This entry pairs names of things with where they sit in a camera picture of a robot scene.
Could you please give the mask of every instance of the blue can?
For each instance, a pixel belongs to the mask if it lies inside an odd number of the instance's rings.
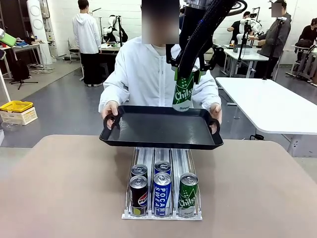
[[[167,161],[159,161],[154,165],[154,175],[164,172],[170,175],[171,166]]]
[[[153,209],[157,217],[167,217],[170,215],[171,202],[171,175],[161,172],[154,177]]]

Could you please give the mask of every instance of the pepsi logo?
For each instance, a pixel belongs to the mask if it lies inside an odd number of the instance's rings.
[[[146,206],[147,205],[147,201],[148,201],[148,193],[145,193],[143,196],[141,196],[139,198],[138,203],[139,203],[140,206]]]

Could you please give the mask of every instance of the gray jacket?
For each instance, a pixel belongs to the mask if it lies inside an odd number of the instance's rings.
[[[273,54],[273,57],[275,57],[275,58],[279,58],[281,56],[283,49],[284,49],[284,46],[285,46],[285,43],[286,43],[286,40],[287,40],[287,37],[289,35],[289,32],[291,31],[291,21],[292,21],[291,15],[286,13],[285,15],[283,15],[283,17],[286,17],[287,20],[282,25],[281,31],[279,32],[279,35],[278,35],[276,47],[275,47],[274,54]],[[259,40],[265,40],[265,45],[262,46],[262,49],[260,51],[260,54],[263,56],[269,57],[269,55],[271,53],[277,25],[278,25],[278,20],[276,20],[271,25],[269,30],[264,35],[259,36]]]

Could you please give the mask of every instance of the white jacket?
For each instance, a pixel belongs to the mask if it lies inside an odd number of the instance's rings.
[[[175,45],[172,56],[175,58],[179,52],[179,45]],[[109,101],[119,105],[129,100],[128,105],[171,107],[176,84],[174,76],[166,56],[159,56],[152,45],[142,44],[141,37],[134,38],[120,49],[115,70],[104,82],[99,112]],[[195,106],[208,111],[212,103],[221,104],[218,87],[209,70],[194,86],[192,100]]]
[[[100,34],[96,20],[88,13],[79,13],[73,19],[76,44],[84,54],[96,54],[101,49]]]

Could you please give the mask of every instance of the chilsung can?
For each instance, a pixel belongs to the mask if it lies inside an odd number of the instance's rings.
[[[134,165],[131,168],[131,177],[134,177],[136,175],[142,175],[145,178],[148,178],[148,167],[145,165]]]
[[[170,175],[170,162],[167,161],[159,161],[155,163],[154,165],[154,175],[160,173],[160,172],[165,172]]]
[[[179,112],[187,111],[192,104],[191,100],[194,90],[194,75],[196,71],[197,69],[194,68],[193,72],[188,78],[179,77],[176,79],[176,86],[173,97],[173,108]]]
[[[170,214],[172,177],[161,172],[154,176],[153,207],[154,215],[157,217],[167,217]]]
[[[193,217],[195,214],[196,192],[198,177],[192,173],[185,173],[180,177],[178,214],[180,217]]]
[[[145,216],[148,209],[148,180],[142,175],[130,179],[130,198],[133,216]]]

